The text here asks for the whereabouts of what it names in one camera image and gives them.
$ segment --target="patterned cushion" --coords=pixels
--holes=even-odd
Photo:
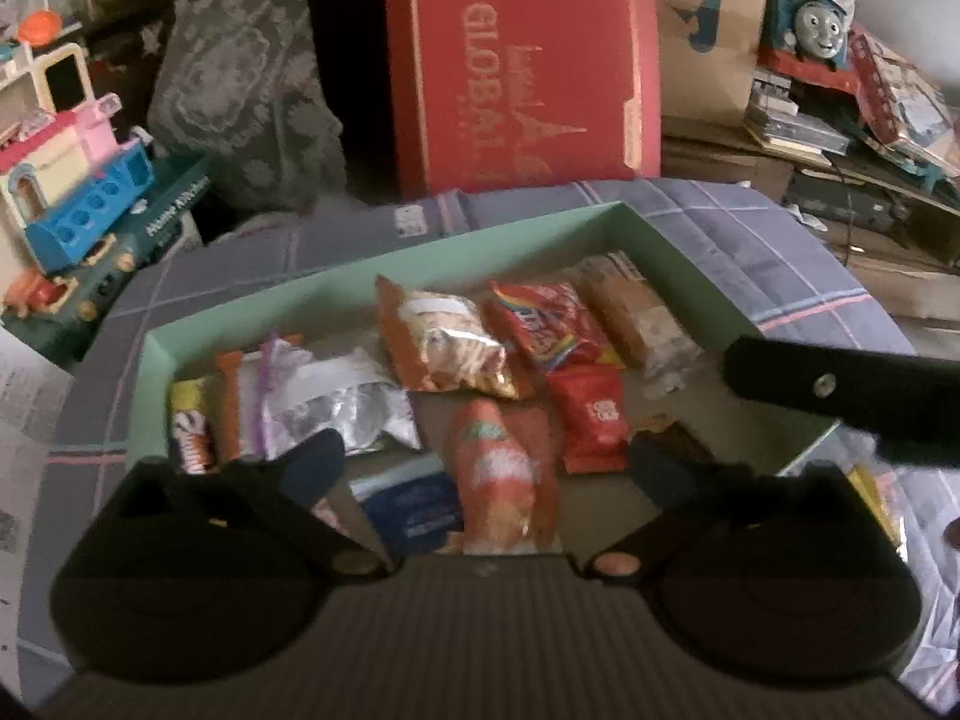
[[[209,154],[223,201],[301,210],[347,183],[306,0],[198,0],[176,21],[148,124],[171,151]]]

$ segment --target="paper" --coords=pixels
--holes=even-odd
[[[0,328],[0,682],[20,695],[20,584],[43,465],[72,376]]]
[[[421,205],[412,203],[411,205],[401,205],[394,210],[394,223],[397,227],[397,234],[401,238],[414,238],[419,235],[426,235],[429,227],[426,223],[426,216]]]

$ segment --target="gray ribbed surface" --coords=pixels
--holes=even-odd
[[[337,591],[299,641],[244,675],[185,688],[80,675],[40,713],[64,720],[929,717],[891,680],[793,693],[713,671],[664,635],[640,595],[575,579],[561,559],[451,557],[417,560],[375,586]]]

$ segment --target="pink toy roof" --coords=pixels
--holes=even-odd
[[[6,148],[0,148],[0,175],[10,172],[18,162],[23,162],[31,152],[43,146],[55,135],[63,132],[67,127],[77,123],[77,114],[73,111],[64,111],[56,114],[54,121],[37,132],[32,138],[25,141],[14,141]]]

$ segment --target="red box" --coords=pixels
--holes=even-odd
[[[405,196],[659,175],[655,0],[387,0]]]

